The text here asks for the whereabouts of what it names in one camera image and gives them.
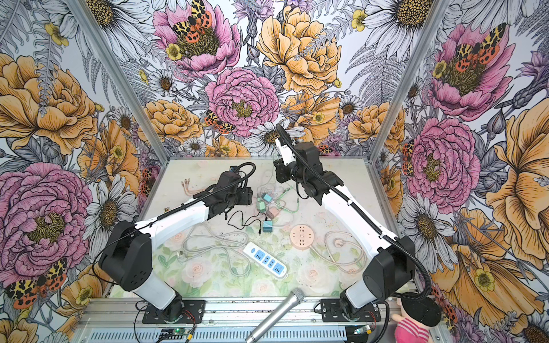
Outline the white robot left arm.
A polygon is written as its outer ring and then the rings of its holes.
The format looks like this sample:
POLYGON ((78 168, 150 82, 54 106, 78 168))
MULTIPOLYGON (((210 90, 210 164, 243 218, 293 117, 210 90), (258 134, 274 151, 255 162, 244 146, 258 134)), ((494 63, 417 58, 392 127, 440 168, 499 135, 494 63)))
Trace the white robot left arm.
POLYGON ((179 320, 183 314, 182 297, 154 272, 154 251, 176 234, 236 206, 250 205, 253 191, 247 180, 254 171, 253 163, 232 166, 221 173, 216 184, 173 210, 136 223, 119 222, 98 254, 99 267, 123 290, 153 306, 161 320, 179 320))

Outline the teal charger with black cable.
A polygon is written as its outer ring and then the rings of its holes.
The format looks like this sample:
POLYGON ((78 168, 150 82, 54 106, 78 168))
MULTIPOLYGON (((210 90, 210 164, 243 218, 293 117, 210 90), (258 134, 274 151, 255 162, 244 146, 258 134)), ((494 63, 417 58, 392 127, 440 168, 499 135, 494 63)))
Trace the teal charger with black cable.
POLYGON ((271 220, 265 220, 262 224, 262 231, 264 233, 272 233, 273 232, 273 222, 271 220))

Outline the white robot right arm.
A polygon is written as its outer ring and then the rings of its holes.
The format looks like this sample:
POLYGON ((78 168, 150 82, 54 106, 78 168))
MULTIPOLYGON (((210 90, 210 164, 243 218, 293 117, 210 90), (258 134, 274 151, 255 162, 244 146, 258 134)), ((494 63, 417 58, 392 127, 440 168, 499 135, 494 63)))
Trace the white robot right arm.
POLYGON ((358 203, 343 180, 325 171, 314 144, 275 141, 281 158, 274 161, 279 183, 294 181, 308 197, 333 214, 359 242, 367 266, 359 280, 340 295, 340 307, 348 318, 357 317, 363 307, 392 297, 415 276, 413 243, 400 239, 383 227, 358 203))

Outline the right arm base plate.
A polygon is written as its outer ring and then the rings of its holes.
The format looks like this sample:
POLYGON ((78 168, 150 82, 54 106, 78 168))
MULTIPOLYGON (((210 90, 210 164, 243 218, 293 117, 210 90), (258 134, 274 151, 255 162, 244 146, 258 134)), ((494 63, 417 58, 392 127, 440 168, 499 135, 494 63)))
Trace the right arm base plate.
POLYGON ((321 299, 315 307, 316 313, 322 316, 323 322, 378 322, 381 314, 372 304, 357 309, 340 299, 321 299))

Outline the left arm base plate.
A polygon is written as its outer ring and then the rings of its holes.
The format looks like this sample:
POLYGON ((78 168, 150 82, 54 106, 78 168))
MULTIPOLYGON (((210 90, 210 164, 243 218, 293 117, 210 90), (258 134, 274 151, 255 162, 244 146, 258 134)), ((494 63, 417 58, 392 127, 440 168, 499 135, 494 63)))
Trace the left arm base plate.
POLYGON ((160 310, 149 304, 142 318, 143 324, 200 324, 205 313, 205 300, 175 300, 160 310))

